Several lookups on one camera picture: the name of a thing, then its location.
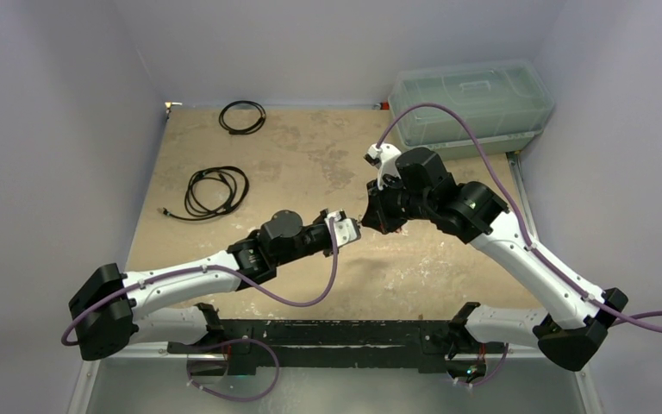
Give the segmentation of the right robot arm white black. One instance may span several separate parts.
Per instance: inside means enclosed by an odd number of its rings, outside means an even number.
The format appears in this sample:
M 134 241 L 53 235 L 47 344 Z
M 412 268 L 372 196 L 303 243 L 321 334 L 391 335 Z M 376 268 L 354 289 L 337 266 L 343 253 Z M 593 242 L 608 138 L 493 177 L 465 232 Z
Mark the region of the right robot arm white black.
M 465 304 L 449 323 L 450 355 L 500 342 L 537 348 L 568 371 L 581 370 L 601 347 L 628 297 L 572 271 L 519 224 L 511 205 L 477 181 L 456 183 L 427 148 L 401 152 L 373 144 L 365 160 L 378 170 L 366 185 L 362 226 L 381 234 L 412 220 L 432 223 L 493 259 L 539 301 L 539 309 Z

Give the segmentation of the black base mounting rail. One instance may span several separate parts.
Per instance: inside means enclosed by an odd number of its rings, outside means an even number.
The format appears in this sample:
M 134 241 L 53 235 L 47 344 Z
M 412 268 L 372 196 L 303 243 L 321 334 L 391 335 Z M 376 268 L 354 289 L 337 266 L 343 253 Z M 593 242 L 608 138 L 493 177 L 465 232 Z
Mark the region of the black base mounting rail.
M 463 373 L 480 351 L 499 354 L 500 342 L 481 345 L 447 320 L 225 319 L 191 345 L 170 341 L 170 354 L 228 359 L 232 375 L 259 367 L 415 369 Z

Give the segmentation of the aluminium frame rail right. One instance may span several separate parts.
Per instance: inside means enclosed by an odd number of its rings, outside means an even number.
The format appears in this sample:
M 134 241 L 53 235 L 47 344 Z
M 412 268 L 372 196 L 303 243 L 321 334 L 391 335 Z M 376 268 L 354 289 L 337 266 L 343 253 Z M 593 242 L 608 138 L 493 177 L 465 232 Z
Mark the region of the aluminium frame rail right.
M 513 181 L 515 182 L 516 191 L 520 199 L 520 203 L 519 203 L 520 211 L 523 214 L 524 221 L 527 225 L 529 233 L 532 235 L 534 240 L 538 241 L 539 240 L 538 232 L 529 205 L 528 195 L 523 180 L 520 153 L 508 152 L 506 153 L 506 156 L 509 163 L 509 170 L 511 171 L 511 176 Z

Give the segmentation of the translucent green storage box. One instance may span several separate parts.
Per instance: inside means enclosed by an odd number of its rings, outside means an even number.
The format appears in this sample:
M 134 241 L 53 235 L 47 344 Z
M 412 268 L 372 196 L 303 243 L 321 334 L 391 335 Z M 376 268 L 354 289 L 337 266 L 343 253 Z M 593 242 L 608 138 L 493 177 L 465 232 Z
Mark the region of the translucent green storage box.
M 400 72 L 387 98 L 403 116 L 393 140 L 402 150 L 428 147 L 443 160 L 477 156 L 456 112 L 488 154 L 520 151 L 542 133 L 555 101 L 527 60 L 499 60 Z

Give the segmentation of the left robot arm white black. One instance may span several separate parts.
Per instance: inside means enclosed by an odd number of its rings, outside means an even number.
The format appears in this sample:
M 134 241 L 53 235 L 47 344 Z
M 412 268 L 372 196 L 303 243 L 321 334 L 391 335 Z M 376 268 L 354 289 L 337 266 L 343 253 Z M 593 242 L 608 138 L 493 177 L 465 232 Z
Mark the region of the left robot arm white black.
M 210 353 L 222 344 L 222 329 L 205 316 L 205 305 L 179 309 L 191 298 L 255 288 L 275 301 L 299 302 L 263 284 L 278 268 L 321 253 L 332 260 L 329 282 L 310 307 L 333 287 L 340 248 L 358 241 L 359 223 L 342 210 L 322 210 L 310 224 L 295 211 L 280 210 L 226 249 L 200 260 L 152 271 L 123 272 L 117 264 L 98 267 L 68 303 L 72 320 L 60 341 L 78 347 L 85 361 L 116 354 L 143 342 L 178 342 Z

